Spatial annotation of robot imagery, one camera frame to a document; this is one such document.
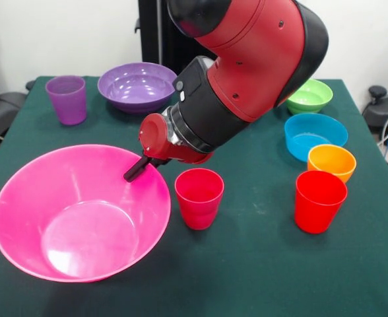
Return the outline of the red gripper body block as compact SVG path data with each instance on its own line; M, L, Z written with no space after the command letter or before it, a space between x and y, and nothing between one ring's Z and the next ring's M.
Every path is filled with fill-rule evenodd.
M162 114L149 114L141 123L139 141L143 154L159 160L174 159L187 164L203 164L213 154L199 153L184 143Z

